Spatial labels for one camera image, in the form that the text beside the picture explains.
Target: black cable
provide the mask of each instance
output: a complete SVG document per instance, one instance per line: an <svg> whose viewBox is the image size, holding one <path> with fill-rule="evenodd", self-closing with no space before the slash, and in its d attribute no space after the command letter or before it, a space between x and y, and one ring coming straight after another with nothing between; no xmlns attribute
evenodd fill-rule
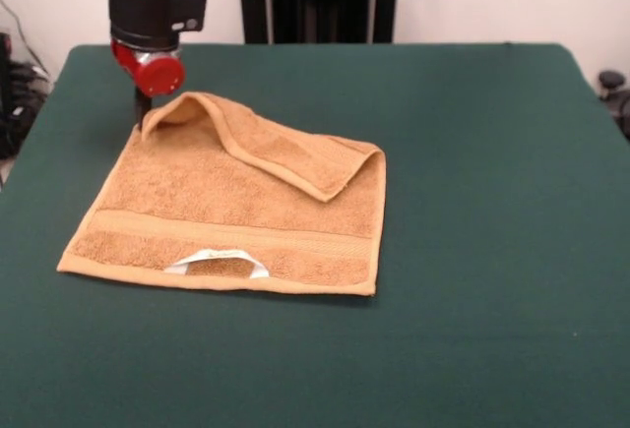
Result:
<svg viewBox="0 0 630 428"><path fill-rule="evenodd" d="M0 5L2 5L2 8L4 8L7 11L7 13L11 15L13 20L16 22L16 25L18 26L18 33L20 34L20 38L22 39L22 42L24 43L24 46L26 47L27 51L31 55L32 59L37 63L39 68L43 72L45 72L46 75L49 76L50 74L48 73L45 66L43 65L43 62L41 62L41 59L39 59L39 56L35 54L35 51L32 50L32 48L29 46L29 43L27 42L27 37L25 36L24 30L22 29L22 22L20 21L20 17L18 17L16 12L11 10L11 7L9 7L9 5L7 5L7 2L5 2L4 0L0 0Z"/></svg>

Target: white wall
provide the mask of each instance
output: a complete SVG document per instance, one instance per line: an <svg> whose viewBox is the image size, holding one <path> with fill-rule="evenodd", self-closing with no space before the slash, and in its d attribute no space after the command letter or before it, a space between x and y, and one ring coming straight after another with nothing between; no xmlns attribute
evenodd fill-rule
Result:
<svg viewBox="0 0 630 428"><path fill-rule="evenodd" d="M595 83L630 73L630 0L399 0L397 42L554 41Z"/></svg>
<svg viewBox="0 0 630 428"><path fill-rule="evenodd" d="M53 73L72 46L108 42L106 0L6 1ZM206 29L185 39L242 42L239 0L209 0ZM630 71L630 0L399 0L395 40L558 41L592 82L603 67Z"/></svg>

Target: towel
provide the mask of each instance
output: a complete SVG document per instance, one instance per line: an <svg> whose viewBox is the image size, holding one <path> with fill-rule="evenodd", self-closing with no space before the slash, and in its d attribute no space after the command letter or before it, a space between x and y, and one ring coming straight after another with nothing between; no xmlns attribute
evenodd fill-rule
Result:
<svg viewBox="0 0 630 428"><path fill-rule="evenodd" d="M186 289L374 295L385 155L186 92L134 127L57 271Z"/></svg>

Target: green table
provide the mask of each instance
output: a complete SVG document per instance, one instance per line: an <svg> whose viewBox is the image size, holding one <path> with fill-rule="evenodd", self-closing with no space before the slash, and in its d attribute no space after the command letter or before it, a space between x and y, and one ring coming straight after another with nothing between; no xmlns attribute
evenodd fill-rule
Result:
<svg viewBox="0 0 630 428"><path fill-rule="evenodd" d="M187 89L384 149L378 294L59 275L133 123L107 47L79 47L0 195L0 426L630 425L630 151L566 50L184 58Z"/></svg>

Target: table surface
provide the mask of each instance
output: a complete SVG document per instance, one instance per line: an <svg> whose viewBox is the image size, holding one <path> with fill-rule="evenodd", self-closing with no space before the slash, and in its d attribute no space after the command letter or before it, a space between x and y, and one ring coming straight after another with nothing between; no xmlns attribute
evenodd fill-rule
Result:
<svg viewBox="0 0 630 428"><path fill-rule="evenodd" d="M72 51L0 194L0 426L627 427L628 146L556 45L217 46L186 88L388 160L374 298L55 266L133 123Z"/></svg>

